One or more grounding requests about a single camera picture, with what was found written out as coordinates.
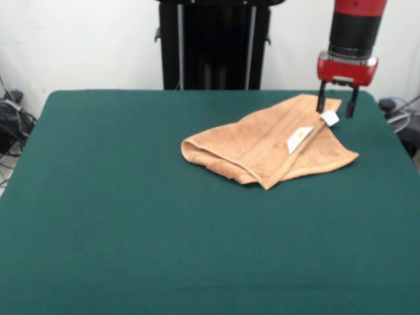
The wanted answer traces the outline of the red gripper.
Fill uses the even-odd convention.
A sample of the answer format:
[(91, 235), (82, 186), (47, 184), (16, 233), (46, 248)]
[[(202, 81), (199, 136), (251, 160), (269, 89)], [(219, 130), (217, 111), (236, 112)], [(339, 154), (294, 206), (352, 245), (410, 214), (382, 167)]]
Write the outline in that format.
[(377, 67), (378, 58), (376, 56), (362, 60), (349, 60), (330, 55), (320, 55), (318, 57), (317, 73), (321, 85), (316, 111), (319, 114), (324, 111), (327, 83), (350, 85), (353, 86), (352, 95), (346, 105), (345, 118), (353, 118), (359, 87), (367, 87), (371, 84)]

